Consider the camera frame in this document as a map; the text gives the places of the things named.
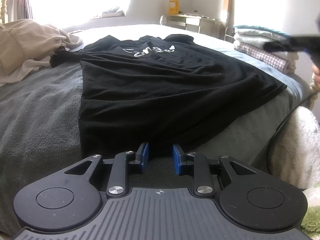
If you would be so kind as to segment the person right hand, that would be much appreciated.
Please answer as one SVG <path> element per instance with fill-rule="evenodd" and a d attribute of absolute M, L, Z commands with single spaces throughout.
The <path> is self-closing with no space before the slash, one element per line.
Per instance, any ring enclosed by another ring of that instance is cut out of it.
<path fill-rule="evenodd" d="M 313 74 L 312 74 L 312 82 L 317 87 L 320 88 L 320 70 L 316 65 L 311 66 Z"/>

